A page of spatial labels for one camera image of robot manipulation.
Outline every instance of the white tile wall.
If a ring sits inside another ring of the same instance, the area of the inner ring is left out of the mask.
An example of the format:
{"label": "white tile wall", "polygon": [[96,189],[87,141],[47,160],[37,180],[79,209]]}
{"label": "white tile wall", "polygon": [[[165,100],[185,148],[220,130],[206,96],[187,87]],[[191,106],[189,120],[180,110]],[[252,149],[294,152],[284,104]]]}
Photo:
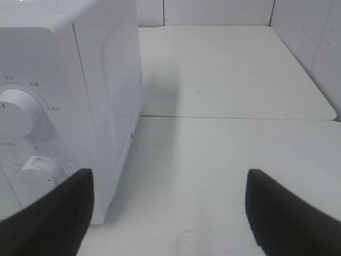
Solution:
{"label": "white tile wall", "polygon": [[166,25],[269,25],[274,0],[165,0]]}
{"label": "white tile wall", "polygon": [[326,25],[332,0],[276,0],[271,27],[310,71]]}
{"label": "white tile wall", "polygon": [[159,27],[164,25],[163,0],[137,0],[136,2],[140,27]]}
{"label": "white tile wall", "polygon": [[341,121],[341,1],[334,0],[311,76]]}

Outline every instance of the white knob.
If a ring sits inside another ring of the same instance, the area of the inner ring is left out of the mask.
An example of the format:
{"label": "white knob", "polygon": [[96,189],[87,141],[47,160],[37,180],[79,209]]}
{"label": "white knob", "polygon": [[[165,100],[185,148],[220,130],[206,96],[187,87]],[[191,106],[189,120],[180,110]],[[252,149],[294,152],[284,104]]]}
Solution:
{"label": "white knob", "polygon": [[0,95],[0,133],[26,136],[44,114],[39,102],[20,90],[7,90]]}
{"label": "white knob", "polygon": [[25,201],[32,203],[47,194],[61,182],[63,175],[63,168],[55,160],[45,156],[31,157],[18,173]]}

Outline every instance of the white table surface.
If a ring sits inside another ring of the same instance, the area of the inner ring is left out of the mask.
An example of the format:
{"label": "white table surface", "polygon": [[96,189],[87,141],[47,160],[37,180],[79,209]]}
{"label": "white table surface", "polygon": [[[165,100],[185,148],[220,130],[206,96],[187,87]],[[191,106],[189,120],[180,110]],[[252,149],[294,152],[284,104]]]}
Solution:
{"label": "white table surface", "polygon": [[333,120],[336,113],[266,26],[140,28],[142,115]]}
{"label": "white table surface", "polygon": [[79,256],[264,256],[245,214],[262,169],[341,220],[341,124],[141,117],[105,222]]}

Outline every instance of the white countertop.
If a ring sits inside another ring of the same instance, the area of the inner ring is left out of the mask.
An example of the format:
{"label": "white countertop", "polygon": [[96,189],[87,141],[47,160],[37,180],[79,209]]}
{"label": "white countertop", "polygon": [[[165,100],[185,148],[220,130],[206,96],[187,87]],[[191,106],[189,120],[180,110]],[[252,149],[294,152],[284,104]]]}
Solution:
{"label": "white countertop", "polygon": [[249,169],[341,220],[341,124],[141,117],[118,191],[79,256],[264,256],[245,214]]}
{"label": "white countertop", "polygon": [[336,113],[266,26],[140,28],[142,115],[333,120]]}

